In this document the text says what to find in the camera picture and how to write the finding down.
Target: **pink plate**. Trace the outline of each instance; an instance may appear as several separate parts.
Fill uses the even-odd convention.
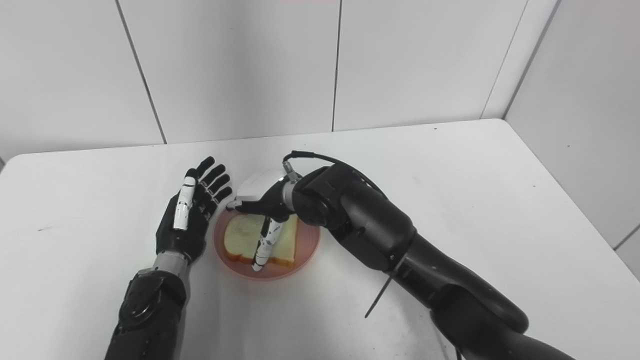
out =
[[[262,270],[255,272],[251,265],[239,261],[230,260],[225,254],[224,238],[227,225],[234,217],[240,215],[237,211],[224,211],[216,222],[213,231],[213,245],[217,256],[222,262],[236,274],[255,280],[276,280],[300,270],[316,252],[318,241],[320,240],[320,228],[310,226],[298,219],[298,230],[296,232],[296,253],[294,255],[295,265],[292,268],[267,263]]]

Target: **white table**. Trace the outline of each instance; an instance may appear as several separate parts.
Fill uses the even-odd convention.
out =
[[[102,359],[185,170],[213,154],[238,185],[291,149],[376,181],[423,236],[518,304],[531,336],[578,360],[640,358],[640,283],[501,120],[18,156],[0,175],[0,358]],[[385,276],[326,232],[286,279],[241,279],[209,246],[189,280],[181,359],[451,356],[395,284],[365,320]]]

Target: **black cable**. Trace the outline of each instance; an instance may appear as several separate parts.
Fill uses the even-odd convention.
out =
[[[361,173],[358,169],[356,169],[355,167],[352,167],[351,165],[345,163],[344,161],[338,160],[336,158],[332,158],[331,156],[317,154],[317,153],[312,152],[312,151],[293,150],[293,151],[291,151],[290,154],[287,154],[284,158],[282,158],[282,162],[288,161],[289,159],[298,159],[298,158],[320,159],[320,160],[328,161],[330,163],[340,164],[340,165],[344,165],[344,166],[350,167],[356,172],[356,174],[358,174],[358,176],[360,176],[362,178],[362,180],[364,180],[365,183],[367,183],[369,186],[371,186],[371,188],[373,188],[373,190],[376,190],[377,192],[379,192],[382,195],[382,197],[387,199],[387,196],[385,195],[385,193],[382,191],[382,189],[380,189],[378,187],[378,185],[376,185],[376,183],[371,181],[371,179],[369,179],[365,174]]]

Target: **wall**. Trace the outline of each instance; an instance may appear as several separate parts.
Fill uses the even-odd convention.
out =
[[[0,2],[0,157],[162,143],[112,1]]]
[[[637,1],[562,0],[506,116],[636,275],[638,13]]]
[[[501,116],[554,1],[5,1],[0,156]]]

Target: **slice of bread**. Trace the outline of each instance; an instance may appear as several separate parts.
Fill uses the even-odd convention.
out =
[[[251,264],[255,249],[260,241],[260,230],[264,216],[240,214],[227,224],[225,230],[225,254],[232,261]],[[269,263],[292,268],[295,265],[296,233],[298,217],[291,215],[282,227],[280,239],[273,248]]]

